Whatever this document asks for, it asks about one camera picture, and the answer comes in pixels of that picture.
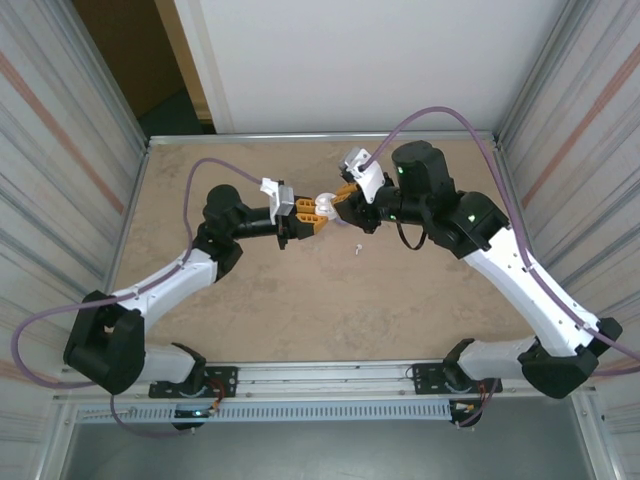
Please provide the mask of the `white earbud charging case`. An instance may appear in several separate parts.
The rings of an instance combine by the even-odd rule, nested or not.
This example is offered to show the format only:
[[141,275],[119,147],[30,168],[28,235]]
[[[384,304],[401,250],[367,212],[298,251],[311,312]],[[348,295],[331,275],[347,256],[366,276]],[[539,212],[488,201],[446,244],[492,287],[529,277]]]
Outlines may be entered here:
[[337,212],[333,205],[333,200],[336,195],[333,193],[321,193],[315,199],[314,213],[317,216],[326,217],[328,220],[334,220],[337,218]]

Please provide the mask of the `white door jamb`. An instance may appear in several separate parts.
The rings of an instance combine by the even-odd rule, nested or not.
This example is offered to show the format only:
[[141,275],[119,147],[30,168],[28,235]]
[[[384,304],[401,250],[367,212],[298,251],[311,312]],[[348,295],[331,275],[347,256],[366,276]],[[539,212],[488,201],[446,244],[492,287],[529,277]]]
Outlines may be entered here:
[[177,16],[174,48],[197,118],[218,134],[236,132],[213,42],[205,21],[205,0],[172,0]]

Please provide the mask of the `brown wooden door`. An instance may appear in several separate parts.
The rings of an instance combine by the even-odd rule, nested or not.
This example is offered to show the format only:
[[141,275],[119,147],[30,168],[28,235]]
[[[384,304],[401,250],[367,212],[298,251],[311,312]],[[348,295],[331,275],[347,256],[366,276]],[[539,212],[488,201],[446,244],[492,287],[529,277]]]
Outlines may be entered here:
[[71,0],[135,116],[185,87],[155,0]]

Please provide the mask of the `grey metal base panel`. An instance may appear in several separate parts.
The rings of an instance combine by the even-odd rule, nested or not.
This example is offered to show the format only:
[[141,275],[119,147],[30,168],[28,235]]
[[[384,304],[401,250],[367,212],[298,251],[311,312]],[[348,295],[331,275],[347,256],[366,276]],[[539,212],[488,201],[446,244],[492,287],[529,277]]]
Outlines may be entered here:
[[208,425],[169,439],[81,425],[56,480],[595,480],[568,445],[446,422]]

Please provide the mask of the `aluminium table end rail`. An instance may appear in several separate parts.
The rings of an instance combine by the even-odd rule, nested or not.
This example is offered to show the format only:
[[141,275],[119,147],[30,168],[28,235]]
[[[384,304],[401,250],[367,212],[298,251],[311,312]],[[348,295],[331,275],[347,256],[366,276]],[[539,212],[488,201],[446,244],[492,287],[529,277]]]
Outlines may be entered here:
[[[325,133],[262,133],[262,134],[211,134],[211,135],[156,135],[149,139],[149,147],[162,145],[214,145],[250,143],[309,143],[309,142],[378,142],[387,133],[381,132],[325,132]],[[467,131],[405,131],[394,139],[401,140],[472,140]]]

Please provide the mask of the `aluminium table side rail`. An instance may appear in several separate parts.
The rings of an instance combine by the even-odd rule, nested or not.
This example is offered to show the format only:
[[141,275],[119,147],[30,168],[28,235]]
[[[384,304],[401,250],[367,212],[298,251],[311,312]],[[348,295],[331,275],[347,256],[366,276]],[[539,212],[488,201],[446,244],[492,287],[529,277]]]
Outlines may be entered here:
[[133,190],[132,190],[132,194],[131,194],[131,198],[129,200],[129,203],[127,205],[127,208],[125,210],[125,214],[123,217],[123,224],[122,224],[122,228],[120,231],[120,235],[118,238],[118,242],[116,244],[115,247],[115,251],[114,251],[114,255],[112,258],[112,262],[109,268],[109,271],[107,273],[107,276],[104,280],[103,283],[103,288],[109,292],[113,286],[115,285],[115,281],[117,279],[117,274],[120,268],[120,264],[121,264],[121,259],[122,259],[122,255],[125,249],[125,245],[126,245],[126,241],[129,235],[129,231],[131,228],[131,223],[133,220],[133,216],[135,213],[135,209],[138,203],[138,199],[139,199],[139,195],[140,195],[140,191],[142,188],[142,183],[144,180],[144,176],[145,176],[145,172],[147,169],[147,165],[149,162],[149,157],[150,157],[150,152],[151,152],[151,148],[148,147],[144,156],[141,159],[141,163],[139,165],[139,169],[133,184]]
[[536,270],[537,262],[529,251],[530,245],[526,229],[523,224],[519,203],[507,170],[506,154],[503,152],[503,149],[499,144],[496,144],[493,148],[493,160],[496,168],[496,173],[494,175],[495,183],[506,207],[507,215],[510,219],[511,230],[515,237],[516,248],[519,253],[519,257],[523,262],[524,270],[534,278],[536,282],[540,282],[542,277]]

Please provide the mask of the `aluminium enclosure post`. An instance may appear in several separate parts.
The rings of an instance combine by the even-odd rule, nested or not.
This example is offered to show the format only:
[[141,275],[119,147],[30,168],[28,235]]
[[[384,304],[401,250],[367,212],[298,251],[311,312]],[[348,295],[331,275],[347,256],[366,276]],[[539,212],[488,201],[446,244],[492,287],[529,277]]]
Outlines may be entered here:
[[508,142],[523,124],[544,84],[576,35],[582,19],[595,3],[596,0],[566,0],[522,88],[494,131],[494,142],[497,145]]
[[147,138],[71,0],[45,0],[45,4],[60,23],[64,37],[87,71],[89,83],[97,90],[128,143],[146,151]]

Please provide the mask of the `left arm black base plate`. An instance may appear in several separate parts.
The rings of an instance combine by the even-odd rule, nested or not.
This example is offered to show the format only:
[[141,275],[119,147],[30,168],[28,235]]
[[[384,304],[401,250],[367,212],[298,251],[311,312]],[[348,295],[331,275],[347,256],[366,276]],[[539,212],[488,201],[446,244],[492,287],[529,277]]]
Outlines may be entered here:
[[205,366],[201,373],[190,375],[176,384],[158,381],[150,385],[152,399],[219,399],[234,398],[238,386],[239,368],[234,366]]

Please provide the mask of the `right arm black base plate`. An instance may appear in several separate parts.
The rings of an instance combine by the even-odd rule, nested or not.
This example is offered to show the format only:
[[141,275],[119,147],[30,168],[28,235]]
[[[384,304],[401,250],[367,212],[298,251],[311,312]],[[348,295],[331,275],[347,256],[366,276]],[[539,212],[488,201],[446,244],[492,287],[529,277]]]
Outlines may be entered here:
[[444,362],[413,364],[405,371],[405,376],[413,382],[417,395],[488,393],[494,383],[492,378],[472,380],[457,366]]

